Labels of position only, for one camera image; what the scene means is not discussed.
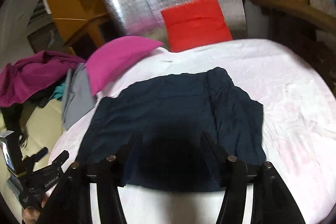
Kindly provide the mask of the left hand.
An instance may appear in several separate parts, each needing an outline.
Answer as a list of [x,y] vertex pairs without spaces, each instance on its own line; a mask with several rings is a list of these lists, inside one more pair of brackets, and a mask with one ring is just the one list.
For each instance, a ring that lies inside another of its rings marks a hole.
[[41,212],[34,207],[22,209],[22,220],[25,224],[36,224]]

